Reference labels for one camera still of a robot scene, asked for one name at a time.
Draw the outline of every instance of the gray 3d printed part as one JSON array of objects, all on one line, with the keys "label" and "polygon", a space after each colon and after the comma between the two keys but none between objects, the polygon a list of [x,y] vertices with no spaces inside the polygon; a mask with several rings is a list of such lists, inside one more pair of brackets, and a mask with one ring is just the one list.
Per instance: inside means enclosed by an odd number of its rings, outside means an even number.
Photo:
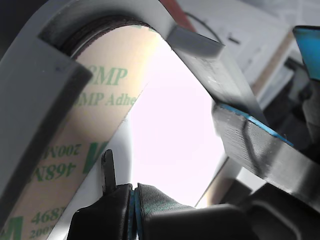
[{"label": "gray 3d printed part", "polygon": [[60,47],[85,25],[107,16],[132,17],[154,28],[216,101],[265,122],[240,70],[224,55],[224,46],[178,27],[158,0],[49,0],[24,25],[0,62],[0,229],[91,77]]},{"label": "gray 3d printed part", "polygon": [[320,166],[248,114],[216,104],[213,118],[226,154],[320,213]]}]

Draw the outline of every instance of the curved gray frame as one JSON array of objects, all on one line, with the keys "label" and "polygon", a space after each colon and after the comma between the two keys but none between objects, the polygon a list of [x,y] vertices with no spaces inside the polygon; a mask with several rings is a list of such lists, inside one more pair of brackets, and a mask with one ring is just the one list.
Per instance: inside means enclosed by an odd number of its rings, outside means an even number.
[{"label": "curved gray frame", "polygon": [[[91,77],[59,47],[92,20],[115,15],[149,24],[215,101],[265,122],[235,62],[223,55],[224,46],[177,26],[158,0],[50,0],[29,19],[0,62],[0,229],[41,153]],[[217,59],[227,61],[227,66]]]}]

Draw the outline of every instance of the adhesive tape liner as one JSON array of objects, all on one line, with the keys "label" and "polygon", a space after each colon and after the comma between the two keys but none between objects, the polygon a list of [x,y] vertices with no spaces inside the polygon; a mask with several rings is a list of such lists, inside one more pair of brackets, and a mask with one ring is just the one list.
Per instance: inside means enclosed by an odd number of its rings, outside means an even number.
[{"label": "adhesive tape liner", "polygon": [[137,97],[161,36],[128,25],[100,35],[76,60],[93,77],[45,149],[0,240],[47,239]]}]

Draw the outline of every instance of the blue tape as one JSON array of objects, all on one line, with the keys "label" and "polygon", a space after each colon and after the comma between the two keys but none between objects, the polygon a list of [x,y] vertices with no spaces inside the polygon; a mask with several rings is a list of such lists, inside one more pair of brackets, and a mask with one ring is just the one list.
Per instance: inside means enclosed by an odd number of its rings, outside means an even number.
[{"label": "blue tape", "polygon": [[290,145],[291,147],[293,147],[294,145],[289,142],[287,139],[285,139],[283,136],[279,135],[276,131],[272,130],[270,127],[264,125],[262,122],[258,121],[257,119],[255,119],[253,116],[243,112],[243,111],[240,111],[232,106],[229,106],[227,104],[219,104],[219,106],[223,109],[227,109],[228,111],[230,112],[233,112],[237,115],[240,115],[240,116],[243,116],[245,117],[246,119],[248,119],[250,122],[254,123],[255,125],[257,125],[259,128],[265,130],[268,134],[272,135],[273,137],[275,138],[278,138],[282,141],[284,141],[286,144]]},{"label": "blue tape", "polygon": [[320,27],[296,26],[293,29],[304,64],[311,79],[320,80]]},{"label": "blue tape", "polygon": [[143,229],[142,229],[142,217],[141,217],[141,206],[139,198],[139,189],[134,190],[134,209],[136,218],[136,228],[138,231],[139,240],[143,240]]},{"label": "blue tape", "polygon": [[135,192],[130,191],[130,200],[129,200],[129,214],[128,214],[128,231],[127,231],[127,240],[135,239],[136,236],[133,232],[134,229],[134,216],[135,216]]}]

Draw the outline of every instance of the black cable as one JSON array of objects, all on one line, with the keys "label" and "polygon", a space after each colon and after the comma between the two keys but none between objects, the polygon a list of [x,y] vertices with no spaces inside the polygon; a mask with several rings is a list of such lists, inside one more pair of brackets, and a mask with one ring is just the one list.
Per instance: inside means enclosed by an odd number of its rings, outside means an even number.
[{"label": "black cable", "polygon": [[224,44],[220,37],[202,20],[200,20],[199,18],[197,18],[195,15],[189,13],[189,12],[185,12],[185,15],[189,16],[190,18],[196,20],[198,23],[200,23],[202,26],[204,26],[217,40],[218,42],[220,42],[221,44]]}]

